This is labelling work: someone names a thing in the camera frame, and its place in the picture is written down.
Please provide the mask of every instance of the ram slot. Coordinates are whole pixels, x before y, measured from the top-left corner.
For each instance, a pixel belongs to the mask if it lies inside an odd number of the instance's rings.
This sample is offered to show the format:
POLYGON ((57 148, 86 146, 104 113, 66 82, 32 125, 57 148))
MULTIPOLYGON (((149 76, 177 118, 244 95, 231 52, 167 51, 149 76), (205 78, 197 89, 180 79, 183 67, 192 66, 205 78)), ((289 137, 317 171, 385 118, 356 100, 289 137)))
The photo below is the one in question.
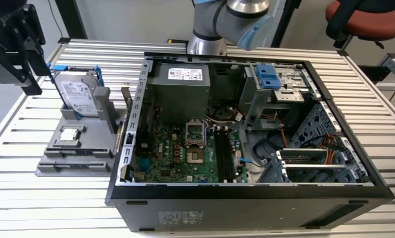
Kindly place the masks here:
POLYGON ((219 182, 224 182, 225 180, 227 182, 232 182, 235 179, 235 171, 228 132, 224 130, 215 131, 213 139, 219 182))

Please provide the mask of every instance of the power supply label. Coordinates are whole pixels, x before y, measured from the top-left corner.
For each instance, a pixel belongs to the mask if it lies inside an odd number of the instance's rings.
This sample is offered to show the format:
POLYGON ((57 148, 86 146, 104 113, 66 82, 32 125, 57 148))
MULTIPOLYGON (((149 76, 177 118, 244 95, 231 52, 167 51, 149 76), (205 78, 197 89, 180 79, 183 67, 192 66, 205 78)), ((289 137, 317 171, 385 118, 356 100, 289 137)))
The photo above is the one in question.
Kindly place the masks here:
POLYGON ((196 68, 171 68, 168 79, 203 81, 203 71, 196 68))
POLYGON ((159 211, 159 222, 161 225, 199 225, 203 213, 203 211, 159 211))
POLYGON ((96 105, 86 84, 81 82, 61 82, 61 85, 73 111, 82 116, 97 115, 96 105))

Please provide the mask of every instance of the red chair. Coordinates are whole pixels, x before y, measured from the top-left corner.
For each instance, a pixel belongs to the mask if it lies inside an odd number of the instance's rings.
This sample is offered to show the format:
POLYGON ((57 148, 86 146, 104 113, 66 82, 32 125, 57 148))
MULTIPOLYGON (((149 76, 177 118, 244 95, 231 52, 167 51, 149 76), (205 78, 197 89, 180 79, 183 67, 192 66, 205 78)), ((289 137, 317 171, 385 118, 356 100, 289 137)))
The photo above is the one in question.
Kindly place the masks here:
POLYGON ((335 0, 325 9, 325 18, 327 36, 341 50, 353 36, 373 41, 381 49, 379 41, 395 37, 395 0, 335 0))

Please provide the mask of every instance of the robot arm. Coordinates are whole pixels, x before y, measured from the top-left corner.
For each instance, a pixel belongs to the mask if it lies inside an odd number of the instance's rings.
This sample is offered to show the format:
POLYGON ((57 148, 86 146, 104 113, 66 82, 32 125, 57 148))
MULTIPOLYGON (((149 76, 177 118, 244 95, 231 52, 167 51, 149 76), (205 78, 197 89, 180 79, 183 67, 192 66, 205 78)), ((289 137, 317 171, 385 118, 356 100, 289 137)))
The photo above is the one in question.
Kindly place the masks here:
POLYGON ((273 20, 268 7, 269 0, 195 0, 193 36, 187 52, 224 56, 224 39, 244 50, 255 49, 273 20))
POLYGON ((40 95, 30 68, 37 76, 49 74, 41 49, 45 40, 36 9, 25 3, 0 0, 0 83, 18 85, 26 95, 40 95))

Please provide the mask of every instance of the aluminum table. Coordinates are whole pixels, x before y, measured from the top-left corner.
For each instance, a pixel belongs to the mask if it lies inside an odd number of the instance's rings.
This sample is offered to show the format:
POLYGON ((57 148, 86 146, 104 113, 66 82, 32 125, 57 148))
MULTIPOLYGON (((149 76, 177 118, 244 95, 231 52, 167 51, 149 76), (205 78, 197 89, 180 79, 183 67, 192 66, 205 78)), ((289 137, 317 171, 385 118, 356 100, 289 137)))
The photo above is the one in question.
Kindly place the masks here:
MULTIPOLYGON (((50 64, 98 65, 110 100, 124 106, 120 87, 133 95, 143 52, 183 53, 183 44, 70 40, 50 64)), ((395 194, 395 108, 347 56, 335 51, 228 47, 228 55, 308 60, 395 194)), ((395 200, 332 230, 130 233, 114 208, 105 207, 108 178, 37 178, 33 175, 58 119, 61 100, 49 79, 40 96, 21 96, 0 124, 0 237, 329 237, 395 238, 395 200)))

